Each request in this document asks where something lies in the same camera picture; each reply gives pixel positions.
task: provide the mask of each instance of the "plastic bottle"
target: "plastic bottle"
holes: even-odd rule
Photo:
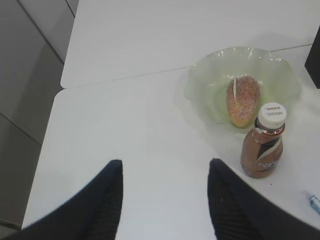
[[[276,168],[283,152],[286,109],[275,102],[263,105],[254,128],[246,135],[241,153],[241,166],[252,178],[264,178]]]

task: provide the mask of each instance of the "white table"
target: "white table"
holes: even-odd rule
[[[117,240],[213,239],[207,176],[209,161],[220,157],[267,199],[319,228],[320,216],[303,195],[320,196],[320,93],[304,69],[309,50],[278,52],[301,77],[303,92],[287,122],[282,160],[264,179],[242,173],[241,137],[230,148],[184,98],[188,69],[63,90],[53,104],[23,227],[72,197],[107,162],[121,159]]]
[[[311,44],[319,0],[81,0],[63,88],[192,66],[228,47]]]

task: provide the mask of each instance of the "black object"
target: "black object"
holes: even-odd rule
[[[315,36],[308,58],[305,62],[305,69],[308,71],[314,85],[320,88],[320,28]]]
[[[220,159],[210,163],[208,202],[218,240],[320,239],[320,231],[269,202]]]
[[[78,194],[5,240],[114,240],[123,200],[123,166],[110,161]]]

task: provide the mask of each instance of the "pastry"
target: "pastry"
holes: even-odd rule
[[[226,91],[227,108],[232,122],[244,127],[253,119],[260,98],[260,88],[251,76],[235,78]]]

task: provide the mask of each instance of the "bottle label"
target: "bottle label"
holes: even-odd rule
[[[271,141],[261,144],[256,160],[259,161],[260,159],[263,159],[267,155],[274,152],[279,147],[280,143],[281,143],[281,138],[277,137]]]

